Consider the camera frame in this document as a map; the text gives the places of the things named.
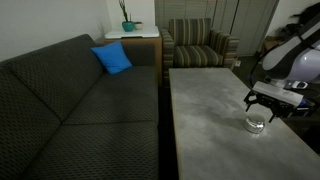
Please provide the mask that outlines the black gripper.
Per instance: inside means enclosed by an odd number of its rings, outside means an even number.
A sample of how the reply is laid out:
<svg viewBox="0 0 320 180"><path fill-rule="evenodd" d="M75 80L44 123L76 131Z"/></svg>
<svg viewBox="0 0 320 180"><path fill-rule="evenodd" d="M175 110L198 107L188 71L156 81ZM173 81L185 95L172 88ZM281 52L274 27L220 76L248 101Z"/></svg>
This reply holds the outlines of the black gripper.
<svg viewBox="0 0 320 180"><path fill-rule="evenodd" d="M269 123L271 123L275 117L289 118L293 116L310 116L315 111L314 101L306 100L302 105L295 107L294 105L269 97L267 95L257 94L253 91L250 91L246 95L244 102L247 106L245 112L247 112L253 104L257 103L269 108L272 112Z"/></svg>

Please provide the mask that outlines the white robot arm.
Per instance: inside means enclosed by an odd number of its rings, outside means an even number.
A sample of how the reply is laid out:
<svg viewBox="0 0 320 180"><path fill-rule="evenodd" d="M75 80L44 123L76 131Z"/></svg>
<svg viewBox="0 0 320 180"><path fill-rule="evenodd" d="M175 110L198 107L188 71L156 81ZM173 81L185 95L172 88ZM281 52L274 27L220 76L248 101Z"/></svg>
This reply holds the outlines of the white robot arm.
<svg viewBox="0 0 320 180"><path fill-rule="evenodd" d="M274 117L309 116L319 104L294 92L309 83L318 84L320 75L320 14L291 37L271 48L262 57L267 82L257 81L244 98L246 110L260 104Z"/></svg>

